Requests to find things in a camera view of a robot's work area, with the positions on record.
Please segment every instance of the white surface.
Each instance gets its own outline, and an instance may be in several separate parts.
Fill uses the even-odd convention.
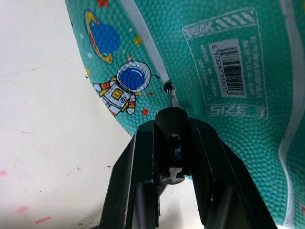
[[[85,78],[63,0],[0,9],[0,229],[91,228],[131,137]],[[161,196],[160,228],[203,228],[191,181]]]

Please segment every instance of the cartoon planet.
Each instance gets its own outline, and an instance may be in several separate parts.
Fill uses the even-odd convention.
[[[112,64],[113,53],[120,46],[120,34],[111,25],[103,24],[90,10],[85,10],[85,26],[91,46],[104,62]]]

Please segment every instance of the barcode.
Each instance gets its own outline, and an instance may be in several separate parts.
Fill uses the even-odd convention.
[[[242,68],[237,47],[218,50],[223,63],[229,95],[245,96]]]

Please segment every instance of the astronaut helmet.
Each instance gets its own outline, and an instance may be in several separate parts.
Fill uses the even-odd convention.
[[[117,72],[116,79],[121,87],[128,92],[143,91],[149,84],[152,72],[147,64],[130,61]]]

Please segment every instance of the astronaut cartoon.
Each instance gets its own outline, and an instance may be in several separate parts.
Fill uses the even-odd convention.
[[[137,96],[147,88],[152,72],[147,64],[140,61],[131,61],[124,64],[115,77],[106,83],[94,84],[94,89],[113,116],[120,111],[132,115],[135,111]]]

